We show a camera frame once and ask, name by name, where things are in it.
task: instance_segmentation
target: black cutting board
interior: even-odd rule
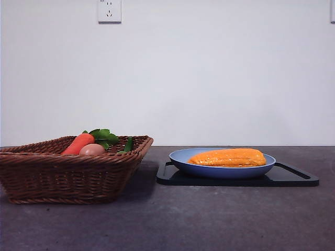
[[[286,164],[275,163],[266,174],[251,179],[210,179],[183,173],[171,162],[160,165],[157,183],[170,186],[314,187],[319,178]]]

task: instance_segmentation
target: brown wicker basket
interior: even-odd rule
[[[127,136],[98,156],[60,155],[75,136],[0,150],[0,182],[11,203],[96,204],[114,201],[138,168],[153,139]]]

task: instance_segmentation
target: leafy green vegetable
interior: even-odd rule
[[[117,153],[127,153],[130,152],[132,149],[132,137],[128,137],[128,141],[125,144],[125,149],[123,151],[119,151]]]
[[[119,142],[118,136],[110,133],[109,129],[95,129],[89,132],[89,134],[94,137],[96,144],[102,145],[106,150],[110,145],[115,145]]]

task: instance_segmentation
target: brown egg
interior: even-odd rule
[[[105,152],[106,151],[103,148],[103,146],[99,144],[88,144],[80,150],[79,154],[80,155],[100,155]]]

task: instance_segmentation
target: electrical outlet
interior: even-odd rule
[[[97,0],[99,24],[121,23],[121,0]]]

